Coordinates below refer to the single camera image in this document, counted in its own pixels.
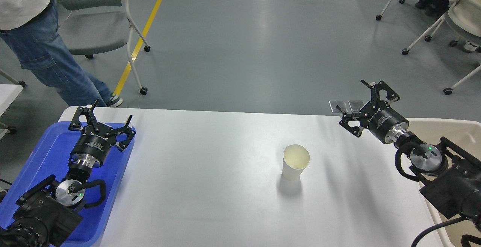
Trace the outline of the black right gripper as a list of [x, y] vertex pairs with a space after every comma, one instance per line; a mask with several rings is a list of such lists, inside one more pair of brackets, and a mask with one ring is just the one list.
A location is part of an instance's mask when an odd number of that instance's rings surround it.
[[[400, 96], [384, 81], [367, 83], [361, 80], [371, 90], [371, 101], [362, 107], [359, 113], [343, 112], [339, 125], [356, 137], [361, 137], [364, 128], [368, 129], [383, 144], [396, 143], [407, 134], [409, 121], [390, 107], [390, 104], [400, 100]], [[385, 91], [386, 99], [381, 99], [380, 92]], [[349, 122], [359, 121], [359, 126], [350, 126]]]

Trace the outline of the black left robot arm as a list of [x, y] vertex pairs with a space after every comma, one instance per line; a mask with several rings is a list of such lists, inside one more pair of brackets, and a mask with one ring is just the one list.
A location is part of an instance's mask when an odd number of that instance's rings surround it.
[[2, 247], [89, 247], [103, 232], [136, 131], [93, 107], [46, 130], [1, 202]]

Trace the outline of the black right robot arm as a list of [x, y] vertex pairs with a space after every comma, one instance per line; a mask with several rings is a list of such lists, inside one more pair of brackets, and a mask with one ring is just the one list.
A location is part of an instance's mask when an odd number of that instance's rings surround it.
[[369, 130], [383, 144], [393, 144], [399, 174], [423, 184], [420, 193], [445, 216], [446, 221], [423, 230], [412, 242], [415, 247], [427, 234], [440, 228], [470, 221], [480, 230], [481, 194], [479, 159], [446, 137], [428, 144], [408, 130], [410, 122], [390, 105], [400, 96], [385, 82], [361, 82], [371, 91], [371, 99], [350, 113], [341, 102], [330, 102], [340, 113], [339, 124], [356, 137]]

